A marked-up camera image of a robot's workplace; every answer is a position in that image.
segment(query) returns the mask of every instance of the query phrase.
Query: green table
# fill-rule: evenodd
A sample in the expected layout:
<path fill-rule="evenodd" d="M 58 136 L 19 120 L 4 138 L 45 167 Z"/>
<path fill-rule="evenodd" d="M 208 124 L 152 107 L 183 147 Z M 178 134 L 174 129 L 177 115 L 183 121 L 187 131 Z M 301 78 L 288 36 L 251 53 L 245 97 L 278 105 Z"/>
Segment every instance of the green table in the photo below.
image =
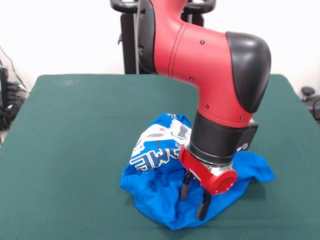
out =
<path fill-rule="evenodd" d="M 320 130 L 287 79 L 272 75 L 251 151 L 276 180 L 253 181 L 202 227 L 171 231 L 119 188 L 161 113 L 193 121 L 197 92 L 153 75 L 45 75 L 0 150 L 0 240 L 318 240 Z"/>

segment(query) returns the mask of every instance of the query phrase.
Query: black electronic device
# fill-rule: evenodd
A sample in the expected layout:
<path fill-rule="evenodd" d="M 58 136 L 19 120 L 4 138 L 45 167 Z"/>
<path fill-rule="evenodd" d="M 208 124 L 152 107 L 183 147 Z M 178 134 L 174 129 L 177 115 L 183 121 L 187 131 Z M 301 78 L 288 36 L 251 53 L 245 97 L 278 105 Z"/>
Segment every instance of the black electronic device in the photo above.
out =
<path fill-rule="evenodd" d="M 320 95 L 315 95 L 315 89 L 310 86 L 304 86 L 301 92 L 303 94 L 302 101 L 304 105 L 320 125 Z"/>

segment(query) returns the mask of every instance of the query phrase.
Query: crumpled fabric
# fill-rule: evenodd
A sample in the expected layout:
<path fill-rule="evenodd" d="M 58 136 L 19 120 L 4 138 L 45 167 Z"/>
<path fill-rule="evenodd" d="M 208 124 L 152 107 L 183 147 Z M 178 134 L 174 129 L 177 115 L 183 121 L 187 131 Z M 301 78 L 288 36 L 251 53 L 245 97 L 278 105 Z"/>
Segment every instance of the crumpled fabric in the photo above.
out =
<path fill-rule="evenodd" d="M 186 174 L 179 152 L 188 144 L 191 130 L 186 116 L 161 114 L 141 134 L 120 180 L 119 186 L 133 195 L 138 211 L 171 230 L 194 228 L 212 220 L 244 194 L 253 178 L 261 183 L 275 179 L 263 157 L 249 151 L 237 152 L 233 158 L 236 183 L 226 193 L 212 196 L 205 219 L 198 220 L 203 188 L 192 179 L 187 199 L 179 200 Z"/>

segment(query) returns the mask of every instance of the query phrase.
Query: blue shirt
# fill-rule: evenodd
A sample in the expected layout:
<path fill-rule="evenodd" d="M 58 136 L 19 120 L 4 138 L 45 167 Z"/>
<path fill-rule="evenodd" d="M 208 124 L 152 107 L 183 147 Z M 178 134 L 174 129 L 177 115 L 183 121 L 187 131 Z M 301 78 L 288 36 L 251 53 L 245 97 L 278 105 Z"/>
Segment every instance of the blue shirt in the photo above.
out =
<path fill-rule="evenodd" d="M 184 115 L 161 114 L 144 131 L 123 170 L 120 187 L 133 195 L 135 207 L 172 230 L 201 226 L 232 205 L 246 191 L 252 178 L 262 183 L 275 179 L 267 161 L 249 151 L 237 152 L 233 168 L 236 183 L 224 194 L 212 196 L 204 220 L 196 218 L 203 188 L 194 180 L 186 200 L 179 200 L 186 170 L 179 152 L 190 140 L 191 124 Z"/>

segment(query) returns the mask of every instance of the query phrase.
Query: cable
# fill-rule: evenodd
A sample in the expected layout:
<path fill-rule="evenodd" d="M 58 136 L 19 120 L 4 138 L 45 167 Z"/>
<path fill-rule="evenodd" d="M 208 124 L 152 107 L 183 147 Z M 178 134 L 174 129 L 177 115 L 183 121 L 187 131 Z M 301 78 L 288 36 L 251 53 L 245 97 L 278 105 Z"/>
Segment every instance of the cable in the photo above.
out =
<path fill-rule="evenodd" d="M 18 74 L 16 73 L 16 70 L 15 70 L 15 66 L 14 66 L 14 62 L 12 61 L 12 59 L 10 57 L 8 57 L 8 55 L 6 54 L 6 52 L 3 50 L 3 48 L 0 46 L 0 50 L 1 52 L 3 53 L 3 55 L 10 61 L 11 63 L 11 67 L 12 67 L 12 70 L 16 76 L 16 78 L 19 80 L 19 82 L 22 84 L 22 86 L 27 89 L 26 85 L 24 84 L 24 82 L 21 80 L 21 78 L 18 76 Z"/>

